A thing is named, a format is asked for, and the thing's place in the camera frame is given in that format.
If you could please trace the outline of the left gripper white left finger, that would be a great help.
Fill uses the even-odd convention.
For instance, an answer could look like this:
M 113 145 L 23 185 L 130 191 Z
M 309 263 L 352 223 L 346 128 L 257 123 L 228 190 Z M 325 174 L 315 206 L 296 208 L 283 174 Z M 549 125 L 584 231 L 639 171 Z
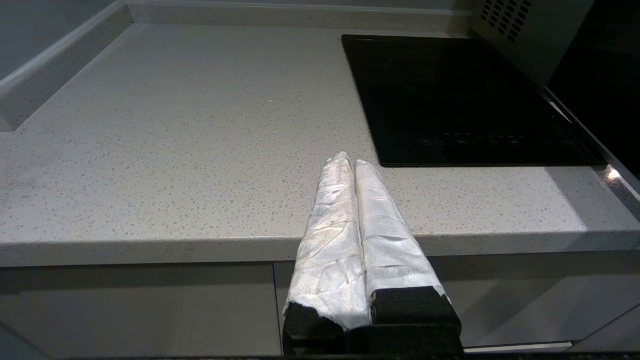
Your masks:
M 354 167 L 345 152 L 322 167 L 283 309 L 285 354 L 336 354 L 370 325 Z

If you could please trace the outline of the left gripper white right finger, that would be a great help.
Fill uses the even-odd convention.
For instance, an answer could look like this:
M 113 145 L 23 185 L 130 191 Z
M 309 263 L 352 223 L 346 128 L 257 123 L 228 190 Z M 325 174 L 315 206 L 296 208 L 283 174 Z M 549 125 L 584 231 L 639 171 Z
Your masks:
M 374 165 L 354 166 L 368 324 L 461 326 L 434 267 Z

